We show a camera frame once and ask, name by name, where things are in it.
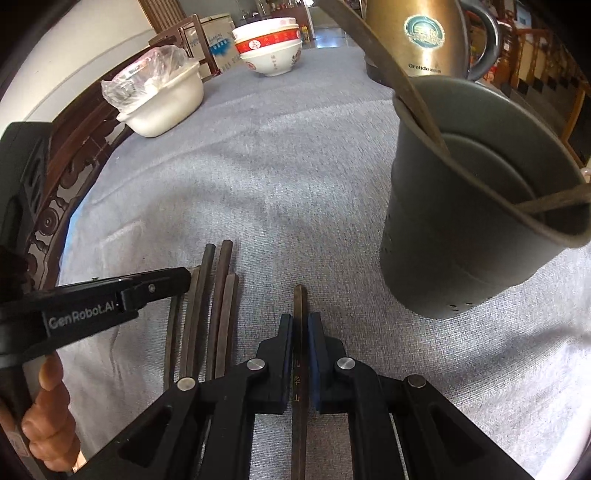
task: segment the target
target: white wall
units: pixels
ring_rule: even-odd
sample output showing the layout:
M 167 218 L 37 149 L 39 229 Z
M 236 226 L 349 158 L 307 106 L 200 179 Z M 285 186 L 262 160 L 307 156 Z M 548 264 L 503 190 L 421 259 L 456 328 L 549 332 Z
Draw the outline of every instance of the white wall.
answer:
M 0 133 L 13 121 L 53 120 L 154 35 L 137 0 L 80 0 L 34 47 L 0 100 Z

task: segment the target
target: floor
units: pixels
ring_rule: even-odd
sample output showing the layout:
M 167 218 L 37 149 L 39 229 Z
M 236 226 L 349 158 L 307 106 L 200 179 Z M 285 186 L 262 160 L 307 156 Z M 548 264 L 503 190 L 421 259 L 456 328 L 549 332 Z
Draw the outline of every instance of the floor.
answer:
M 314 33 L 316 38 L 309 43 L 304 43 L 304 49 L 357 46 L 353 39 L 340 28 L 315 28 Z

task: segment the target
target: metal pin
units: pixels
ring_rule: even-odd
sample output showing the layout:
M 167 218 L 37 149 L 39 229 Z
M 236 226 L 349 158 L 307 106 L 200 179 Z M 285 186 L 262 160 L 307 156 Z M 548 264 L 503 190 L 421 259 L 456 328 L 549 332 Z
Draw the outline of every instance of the metal pin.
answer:
M 262 358 L 251 358 L 248 362 L 246 362 L 246 366 L 249 370 L 260 370 L 264 368 L 265 361 Z
M 336 361 L 336 365 L 341 370 L 351 370 L 355 366 L 355 360 L 349 358 L 348 356 L 344 356 L 343 358 L 339 358 Z
M 186 392 L 187 390 L 191 390 L 196 385 L 195 379 L 191 377 L 181 378 L 177 382 L 177 387 L 179 390 Z
M 407 378 L 408 385 L 414 388 L 423 388 L 427 385 L 427 380 L 421 375 L 409 375 Z

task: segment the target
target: gray cylindrical holder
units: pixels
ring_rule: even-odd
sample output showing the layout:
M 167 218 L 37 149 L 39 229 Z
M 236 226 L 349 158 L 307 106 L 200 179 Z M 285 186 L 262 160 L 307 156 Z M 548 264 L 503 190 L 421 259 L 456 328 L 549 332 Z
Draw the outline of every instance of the gray cylindrical holder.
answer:
M 413 83 L 452 158 L 437 152 L 400 100 L 398 148 L 380 261 L 405 307 L 448 318 L 530 278 L 591 239 L 591 206 L 538 215 L 514 204 L 582 182 L 558 138 L 506 97 L 466 80 Z

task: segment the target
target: kettle handle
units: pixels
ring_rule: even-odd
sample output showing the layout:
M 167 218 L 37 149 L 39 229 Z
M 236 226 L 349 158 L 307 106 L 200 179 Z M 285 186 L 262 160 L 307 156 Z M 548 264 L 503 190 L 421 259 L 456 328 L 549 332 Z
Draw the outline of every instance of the kettle handle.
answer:
M 478 0 L 460 0 L 464 10 L 478 15 L 486 28 L 486 47 L 481 57 L 468 71 L 468 80 L 475 82 L 483 77 L 495 64 L 501 53 L 501 32 L 495 17 Z

